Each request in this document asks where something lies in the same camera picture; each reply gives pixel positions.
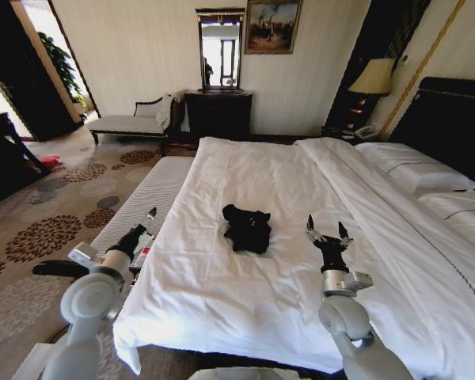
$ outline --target black headboard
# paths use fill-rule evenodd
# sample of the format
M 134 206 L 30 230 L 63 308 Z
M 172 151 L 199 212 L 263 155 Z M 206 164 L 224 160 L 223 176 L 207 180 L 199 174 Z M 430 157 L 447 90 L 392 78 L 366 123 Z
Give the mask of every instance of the black headboard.
M 389 137 L 475 181 L 475 81 L 426 77 Z

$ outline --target lampshade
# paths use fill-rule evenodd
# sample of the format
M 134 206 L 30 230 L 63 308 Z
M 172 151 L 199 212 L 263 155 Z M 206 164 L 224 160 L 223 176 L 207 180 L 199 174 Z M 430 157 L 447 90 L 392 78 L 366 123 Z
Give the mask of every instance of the lampshade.
M 348 89 L 353 93 L 390 93 L 394 59 L 370 59 L 363 73 Z

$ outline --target patterned carpet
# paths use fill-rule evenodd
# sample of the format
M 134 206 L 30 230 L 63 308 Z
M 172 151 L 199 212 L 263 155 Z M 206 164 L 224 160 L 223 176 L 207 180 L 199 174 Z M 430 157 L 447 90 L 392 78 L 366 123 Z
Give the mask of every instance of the patterned carpet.
M 59 300 L 70 280 L 32 275 L 33 266 L 65 260 L 77 243 L 90 243 L 161 158 L 158 142 L 148 139 L 102 136 L 94 146 L 85 127 L 27 145 L 38 156 L 58 154 L 62 164 L 0 203 L 0 379 L 10 379 L 36 342 L 65 325 Z M 135 378 L 116 358 L 110 331 L 103 326 L 99 379 Z M 149 347 L 140 355 L 141 378 L 185 380 L 196 370 L 195 354 Z

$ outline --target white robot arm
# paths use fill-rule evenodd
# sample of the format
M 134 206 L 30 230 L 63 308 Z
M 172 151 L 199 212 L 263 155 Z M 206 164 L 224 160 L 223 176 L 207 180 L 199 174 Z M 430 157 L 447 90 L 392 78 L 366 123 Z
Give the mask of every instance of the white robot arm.
M 314 230 L 308 218 L 308 237 L 322 251 L 322 305 L 318 316 L 343 356 L 349 380 L 412 380 L 403 362 L 386 346 L 370 325 L 364 307 L 354 297 L 357 291 L 373 285 L 366 273 L 350 272 L 341 253 L 351 238 L 340 223 L 340 237 L 324 236 Z
M 109 248 L 99 264 L 92 261 L 96 251 L 86 243 L 80 243 L 69 253 L 72 260 L 89 269 L 89 274 L 70 285 L 62 297 L 62 315 L 71 326 L 53 347 L 43 380 L 97 378 L 101 358 L 98 327 L 105 317 L 112 319 L 117 314 L 120 290 L 134 258 L 135 247 L 155 214 L 156 208 L 117 245 Z

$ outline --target red object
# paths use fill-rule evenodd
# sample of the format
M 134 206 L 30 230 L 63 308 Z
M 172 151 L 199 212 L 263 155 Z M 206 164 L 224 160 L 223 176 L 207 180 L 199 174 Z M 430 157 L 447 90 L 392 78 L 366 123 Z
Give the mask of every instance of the red object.
M 59 158 L 59 155 L 53 154 L 52 156 L 41 156 L 39 161 L 42 162 L 48 169 L 53 169 L 55 166 L 62 164 L 60 161 L 58 161 Z

